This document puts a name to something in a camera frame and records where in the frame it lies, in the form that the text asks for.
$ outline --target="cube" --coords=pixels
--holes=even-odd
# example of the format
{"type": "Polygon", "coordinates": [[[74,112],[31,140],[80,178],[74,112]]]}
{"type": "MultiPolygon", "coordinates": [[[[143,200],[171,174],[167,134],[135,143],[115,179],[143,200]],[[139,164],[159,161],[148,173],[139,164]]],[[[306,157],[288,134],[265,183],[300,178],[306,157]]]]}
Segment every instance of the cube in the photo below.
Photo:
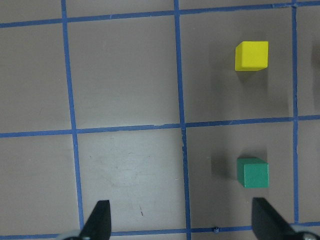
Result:
{"type": "Polygon", "coordinates": [[[247,188],[269,187],[269,164],[260,158],[238,158],[237,179],[247,188]]]}
{"type": "Polygon", "coordinates": [[[267,41],[243,41],[235,48],[236,71],[259,71],[268,67],[267,41]]]}

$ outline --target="yellow block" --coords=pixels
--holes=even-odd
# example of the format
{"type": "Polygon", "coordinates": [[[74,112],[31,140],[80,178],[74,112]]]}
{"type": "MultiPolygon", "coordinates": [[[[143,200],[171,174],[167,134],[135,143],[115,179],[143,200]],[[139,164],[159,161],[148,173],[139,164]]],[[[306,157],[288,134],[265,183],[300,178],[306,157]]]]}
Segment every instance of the yellow block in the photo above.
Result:
{"type": "Polygon", "coordinates": [[[236,71],[259,71],[268,67],[267,41],[243,41],[235,48],[236,71]]]}

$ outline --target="grid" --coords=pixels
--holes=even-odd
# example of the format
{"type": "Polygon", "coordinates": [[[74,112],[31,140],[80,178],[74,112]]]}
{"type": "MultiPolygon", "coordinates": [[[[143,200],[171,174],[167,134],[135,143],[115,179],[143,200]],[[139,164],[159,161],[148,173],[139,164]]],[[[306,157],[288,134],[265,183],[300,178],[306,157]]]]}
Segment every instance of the grid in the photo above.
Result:
{"type": "MultiPolygon", "coordinates": [[[[229,7],[213,7],[201,9],[179,9],[179,0],[174,0],[174,10],[154,11],[154,12],[138,12],[138,13],[122,13],[122,14],[107,14],[99,16],[84,16],[84,17],[68,17],[66,0],[61,0],[62,18],[32,20],[22,22],[0,23],[0,28],[14,28],[23,26],[36,26],[48,24],[62,24],[63,29],[63,45],[65,56],[65,69],[67,79],[67,92],[69,100],[69,111],[71,129],[63,130],[45,130],[45,131],[27,131],[27,132],[6,132],[0,133],[0,138],[16,138],[30,136],[50,136],[50,135],[72,135],[73,154],[75,166],[75,179],[77,189],[77,203],[79,227],[84,225],[84,213],[82,202],[79,150],[78,150],[78,134],[87,133],[104,133],[117,131],[143,131],[143,130],[158,130],[158,129],[181,129],[182,133],[182,152],[183,152],[183,177],[184,177],[184,197],[185,197],[185,223],[184,229],[164,229],[164,230],[142,230],[142,231],[119,231],[113,232],[112,236],[134,236],[134,235],[159,235],[159,234],[186,234],[187,240],[191,240],[191,233],[213,232],[212,228],[192,228],[191,227],[191,211],[189,199],[189,177],[188,177],[188,150],[187,150],[187,128],[209,127],[209,126],[229,126],[229,125],[247,125],[257,123],[293,123],[293,195],[294,195],[294,224],[306,227],[320,226],[320,221],[300,223],[299,221],[299,183],[298,183],[298,126],[299,121],[320,120],[320,115],[299,115],[298,114],[298,74],[297,74],[297,8],[304,6],[320,6],[320,1],[308,2],[292,2],[277,3],[277,4],[260,4],[246,6],[229,6],[229,7]],[[182,74],[182,54],[181,54],[181,36],[180,36],[180,15],[200,14],[208,12],[231,12],[231,11],[246,11],[246,10],[264,10],[277,8],[291,8],[292,14],[292,89],[293,89],[293,116],[292,117],[270,117],[270,118],[252,118],[252,119],[235,119],[223,121],[207,121],[207,122],[186,122],[184,110],[184,93],[183,93],[183,74],[182,74]],[[177,66],[177,86],[178,86],[178,103],[179,103],[179,118],[180,123],[168,123],[163,125],[131,125],[131,126],[115,126],[115,127],[99,127],[99,128],[77,128],[76,115],[73,96],[72,73],[70,66],[69,55],[69,40],[68,40],[68,23],[101,21],[114,19],[129,19],[143,17],[158,17],[158,16],[174,16],[175,23],[175,45],[176,45],[176,66],[177,66]]],[[[251,226],[237,227],[222,227],[220,232],[235,232],[248,231],[251,226]]],[[[49,239],[55,238],[58,234],[35,234],[35,235],[2,235],[1,240],[13,239],[49,239]]]]}

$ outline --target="green cube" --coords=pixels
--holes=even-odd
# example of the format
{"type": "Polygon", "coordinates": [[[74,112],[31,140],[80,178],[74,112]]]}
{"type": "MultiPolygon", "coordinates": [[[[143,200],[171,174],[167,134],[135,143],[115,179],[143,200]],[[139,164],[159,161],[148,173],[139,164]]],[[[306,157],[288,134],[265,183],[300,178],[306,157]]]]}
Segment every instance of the green cube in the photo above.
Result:
{"type": "Polygon", "coordinates": [[[245,188],[268,188],[269,165],[260,158],[238,158],[237,179],[245,188]]]}

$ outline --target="grid square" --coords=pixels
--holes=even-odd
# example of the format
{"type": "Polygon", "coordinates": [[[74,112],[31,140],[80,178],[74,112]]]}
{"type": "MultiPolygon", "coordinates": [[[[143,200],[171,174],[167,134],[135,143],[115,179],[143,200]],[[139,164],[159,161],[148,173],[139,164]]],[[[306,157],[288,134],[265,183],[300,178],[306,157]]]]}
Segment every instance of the grid square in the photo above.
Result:
{"type": "Polygon", "coordinates": [[[187,122],[292,116],[291,9],[181,16],[187,122]],[[242,41],[269,41],[268,68],[235,71],[242,41]]]}
{"type": "Polygon", "coordinates": [[[298,112],[320,114],[320,6],[299,7],[297,18],[298,112]]]}
{"type": "Polygon", "coordinates": [[[179,123],[174,18],[69,24],[79,128],[179,123]]]}
{"type": "Polygon", "coordinates": [[[60,0],[1,0],[0,23],[61,18],[60,0]]]}
{"type": "Polygon", "coordinates": [[[0,235],[79,227],[71,135],[0,138],[0,235]]]}
{"type": "Polygon", "coordinates": [[[172,0],[66,0],[68,17],[98,16],[174,9],[172,0]]]}
{"type": "Polygon", "coordinates": [[[0,132],[69,129],[62,26],[1,28],[0,132]]]}
{"type": "Polygon", "coordinates": [[[291,2],[290,0],[179,0],[180,9],[204,9],[291,2]]]}
{"type": "Polygon", "coordinates": [[[299,122],[299,219],[302,223],[318,222],[320,216],[319,123],[319,120],[299,122]]]}
{"type": "Polygon", "coordinates": [[[111,204],[112,231],[186,227],[180,129],[78,136],[83,211],[111,204]]]}
{"type": "Polygon", "coordinates": [[[186,234],[159,234],[135,236],[111,236],[110,240],[186,240],[186,234]]]}
{"type": "Polygon", "coordinates": [[[266,198],[292,222],[292,123],[260,123],[187,129],[191,226],[251,225],[253,197],[266,198]],[[237,158],[269,164],[269,188],[244,188],[237,158]]]}
{"type": "Polygon", "coordinates": [[[256,240],[253,231],[201,232],[193,233],[192,240],[256,240]]]}

